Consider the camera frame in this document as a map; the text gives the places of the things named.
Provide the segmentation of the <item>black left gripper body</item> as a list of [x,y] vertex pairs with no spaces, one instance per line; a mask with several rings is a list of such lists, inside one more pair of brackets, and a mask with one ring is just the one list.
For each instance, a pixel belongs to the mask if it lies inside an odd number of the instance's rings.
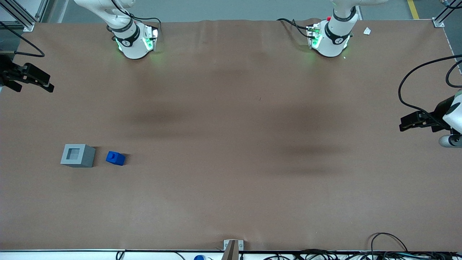
[[432,120],[432,132],[439,132],[441,130],[450,130],[451,127],[448,123],[443,120],[443,116],[449,110],[454,100],[454,96],[451,96],[441,102],[439,102],[433,112],[430,113]]

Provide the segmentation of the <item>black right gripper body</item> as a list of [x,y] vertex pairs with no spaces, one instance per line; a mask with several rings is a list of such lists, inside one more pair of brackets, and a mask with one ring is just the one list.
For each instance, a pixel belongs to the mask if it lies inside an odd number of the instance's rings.
[[23,82],[23,71],[23,65],[15,64],[8,55],[0,55],[0,85],[2,87],[6,87],[13,81]]

